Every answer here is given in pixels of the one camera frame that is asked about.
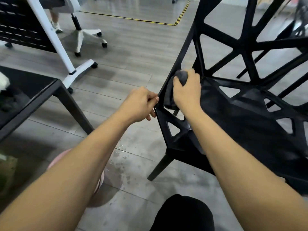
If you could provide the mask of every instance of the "person's left hand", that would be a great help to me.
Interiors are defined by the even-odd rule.
[[[156,117],[153,110],[154,106],[159,101],[156,93],[149,91],[144,87],[133,89],[121,104],[119,111],[122,112],[129,122],[140,122],[143,119],[151,120],[151,117]]]

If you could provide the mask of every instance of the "forearm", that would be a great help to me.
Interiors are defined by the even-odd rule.
[[[0,215],[2,230],[74,230],[130,123],[116,112]]]
[[[201,108],[186,112],[244,230],[304,230],[302,197],[229,137]]]

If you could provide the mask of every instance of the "gray cleaning cloth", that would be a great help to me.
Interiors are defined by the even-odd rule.
[[[179,110],[179,108],[174,103],[174,99],[173,99],[173,78],[174,76],[177,76],[179,78],[179,81],[181,82],[182,86],[186,84],[186,81],[188,78],[188,74],[186,71],[177,70],[174,73],[174,75],[171,77],[171,79],[169,80],[167,84],[166,93],[164,97],[164,106],[167,109]]]

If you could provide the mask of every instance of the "office chair caster wheel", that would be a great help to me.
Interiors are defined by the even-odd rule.
[[[96,63],[96,62],[94,62],[94,63],[92,64],[92,66],[91,66],[91,67],[92,67],[93,69],[95,69],[95,68],[97,68],[97,66],[98,66],[98,65],[97,65],[97,63]]]
[[[12,43],[10,43],[10,42],[7,42],[4,46],[8,47],[9,49],[10,49],[10,48],[13,48],[13,45],[12,45]]]
[[[68,92],[72,95],[74,93],[73,89],[71,87],[69,87],[68,89]]]

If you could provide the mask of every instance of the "floor marking tape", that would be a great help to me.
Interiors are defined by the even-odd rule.
[[[94,14],[94,15],[101,15],[101,16],[108,16],[108,17],[113,17],[113,18],[122,18],[122,19],[128,19],[128,20],[135,20],[135,21],[145,22],[145,23],[155,23],[155,24],[167,25],[167,26],[177,26],[179,24],[179,22],[181,21],[183,15],[185,14],[189,4],[190,4],[190,0],[187,2],[186,6],[184,7],[182,13],[179,15],[179,17],[177,18],[175,23],[160,23],[160,22],[156,22],[156,21],[143,20],[143,19],[137,19],[137,18],[127,18],[127,17],[121,17],[121,16],[117,16],[117,15],[101,14],[101,13],[95,13],[95,12],[90,12],[90,11],[82,11],[82,10],[80,10],[79,12],[88,13],[88,14]]]

